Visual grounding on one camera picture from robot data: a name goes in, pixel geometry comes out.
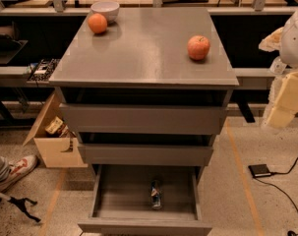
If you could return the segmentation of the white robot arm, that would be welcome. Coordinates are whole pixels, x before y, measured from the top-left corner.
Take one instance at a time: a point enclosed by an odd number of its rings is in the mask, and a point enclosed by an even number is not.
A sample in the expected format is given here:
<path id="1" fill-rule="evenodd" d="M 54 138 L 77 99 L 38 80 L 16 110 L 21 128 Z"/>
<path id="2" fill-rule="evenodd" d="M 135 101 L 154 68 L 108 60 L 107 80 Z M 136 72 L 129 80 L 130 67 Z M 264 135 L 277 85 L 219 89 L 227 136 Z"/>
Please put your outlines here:
<path id="1" fill-rule="evenodd" d="M 271 84 L 262 127 L 283 129 L 298 113 L 298 9 L 282 28 L 259 44 L 263 51 L 279 51 L 269 69 L 276 75 Z"/>

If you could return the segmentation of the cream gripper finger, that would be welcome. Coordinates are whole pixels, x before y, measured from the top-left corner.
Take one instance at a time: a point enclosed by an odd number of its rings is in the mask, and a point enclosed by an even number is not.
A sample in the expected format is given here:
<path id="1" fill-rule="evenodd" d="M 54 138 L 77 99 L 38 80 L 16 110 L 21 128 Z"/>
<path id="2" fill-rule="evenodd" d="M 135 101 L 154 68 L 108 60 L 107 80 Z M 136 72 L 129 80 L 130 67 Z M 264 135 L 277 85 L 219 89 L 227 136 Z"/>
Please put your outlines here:
<path id="1" fill-rule="evenodd" d="M 259 48 L 263 51 L 273 52 L 275 50 L 279 50 L 281 46 L 281 35 L 283 28 L 276 29 L 266 38 L 264 38 L 260 44 Z"/>
<path id="2" fill-rule="evenodd" d="M 298 70 L 276 77 L 271 84 L 268 100 L 265 126 L 273 129 L 287 127 L 298 113 Z"/>

